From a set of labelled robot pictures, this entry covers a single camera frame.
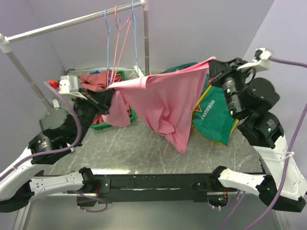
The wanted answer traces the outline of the pink t shirt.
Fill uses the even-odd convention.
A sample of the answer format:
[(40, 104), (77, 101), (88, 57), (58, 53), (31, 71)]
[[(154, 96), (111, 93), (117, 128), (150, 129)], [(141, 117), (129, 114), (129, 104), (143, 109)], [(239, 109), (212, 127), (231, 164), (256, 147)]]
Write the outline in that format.
[(112, 83), (115, 91), (108, 115), (102, 118), (114, 127), (130, 124), (128, 104), (156, 134), (185, 153), (192, 110), (200, 98), (211, 57), (189, 68)]

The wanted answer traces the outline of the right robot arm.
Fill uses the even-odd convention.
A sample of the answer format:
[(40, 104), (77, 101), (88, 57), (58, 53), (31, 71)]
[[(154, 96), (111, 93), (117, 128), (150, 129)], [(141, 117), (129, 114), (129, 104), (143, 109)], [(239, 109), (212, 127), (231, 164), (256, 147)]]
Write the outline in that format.
[(230, 115), (241, 121), (241, 134), (257, 151), (265, 174), (246, 174), (219, 166), (211, 174), (213, 190), (236, 188), (254, 194), (274, 210), (301, 212), (307, 181), (288, 152), (284, 129), (270, 109), (279, 101), (272, 83), (256, 77), (245, 61), (209, 61), (210, 83), (223, 90)]

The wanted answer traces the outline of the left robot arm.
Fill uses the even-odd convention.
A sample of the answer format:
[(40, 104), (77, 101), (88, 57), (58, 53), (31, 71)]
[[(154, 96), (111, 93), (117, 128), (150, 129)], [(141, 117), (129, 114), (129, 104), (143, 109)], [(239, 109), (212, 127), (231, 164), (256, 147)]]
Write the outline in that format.
[(98, 188), (90, 168), (65, 176), (34, 179), (48, 165), (80, 147), (97, 114), (109, 113), (115, 91), (82, 90), (86, 99), (77, 97), (74, 105), (53, 108), (39, 123), (41, 132), (24, 149), (20, 157), (0, 174), (0, 211), (10, 213), (31, 201), (59, 192), (89, 193)]

